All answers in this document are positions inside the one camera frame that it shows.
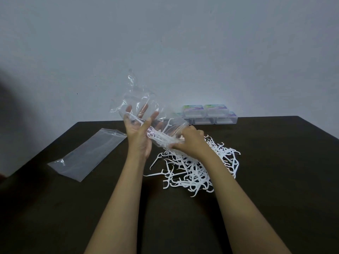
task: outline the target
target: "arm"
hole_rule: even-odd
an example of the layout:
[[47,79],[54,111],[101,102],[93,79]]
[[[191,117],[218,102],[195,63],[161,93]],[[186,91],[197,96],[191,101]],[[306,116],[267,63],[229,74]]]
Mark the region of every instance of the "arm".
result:
[[129,141],[127,159],[85,254],[137,252],[142,174],[152,147],[146,131],[157,115],[157,112],[154,113],[141,127],[124,117]]
[[184,144],[178,149],[196,158],[213,183],[233,253],[290,253],[250,198],[204,140],[204,132],[193,126],[184,129]]

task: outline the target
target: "table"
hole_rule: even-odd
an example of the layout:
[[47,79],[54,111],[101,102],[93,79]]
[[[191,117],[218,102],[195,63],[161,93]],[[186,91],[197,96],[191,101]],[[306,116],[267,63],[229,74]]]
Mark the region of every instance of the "table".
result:
[[[83,253],[114,190],[127,140],[81,183],[47,163],[101,128],[122,121],[78,122],[0,185],[0,253]],[[339,253],[339,140],[297,116],[242,117],[236,125],[197,126],[241,152],[236,180],[293,253]],[[162,150],[153,145],[144,174]],[[144,177],[140,253],[231,253],[214,193],[191,198]]]

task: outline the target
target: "person's left hand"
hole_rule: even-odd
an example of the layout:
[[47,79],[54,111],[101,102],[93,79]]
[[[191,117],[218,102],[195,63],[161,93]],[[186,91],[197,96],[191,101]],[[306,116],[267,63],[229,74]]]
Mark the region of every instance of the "person's left hand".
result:
[[[139,114],[138,118],[142,118],[145,111],[148,108],[148,104],[146,104]],[[126,108],[126,112],[131,112],[132,106],[128,106]],[[130,121],[129,116],[126,114],[124,116],[124,123],[127,132],[127,139],[129,143],[129,152],[133,153],[133,155],[140,155],[142,158],[147,159],[150,155],[150,151],[152,149],[152,142],[147,137],[147,129],[150,127],[153,120],[159,115],[159,112],[154,112],[141,126],[141,123],[138,121]]]

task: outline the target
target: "plastic bag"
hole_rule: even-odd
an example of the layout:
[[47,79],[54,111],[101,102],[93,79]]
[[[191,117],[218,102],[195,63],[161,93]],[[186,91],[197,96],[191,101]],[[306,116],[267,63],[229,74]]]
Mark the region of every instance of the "plastic bag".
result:
[[[121,97],[112,100],[110,112],[119,112],[123,118],[127,114],[132,122],[144,122],[155,111],[159,115],[152,122],[147,135],[159,147],[167,148],[168,144],[178,142],[181,131],[188,126],[188,123],[173,109],[159,102],[156,94],[145,86],[139,86],[132,70],[129,70],[125,93],[119,93]],[[170,136],[166,142],[155,141],[155,136],[161,132]]]
[[101,128],[74,151],[48,165],[59,174],[81,182],[126,137],[119,130]]

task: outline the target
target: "wall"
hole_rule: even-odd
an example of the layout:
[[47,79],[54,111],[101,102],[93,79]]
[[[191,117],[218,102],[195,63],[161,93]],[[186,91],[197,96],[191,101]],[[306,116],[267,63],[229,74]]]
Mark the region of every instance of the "wall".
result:
[[339,0],[1,0],[0,171],[109,117],[129,68],[165,102],[339,137]]

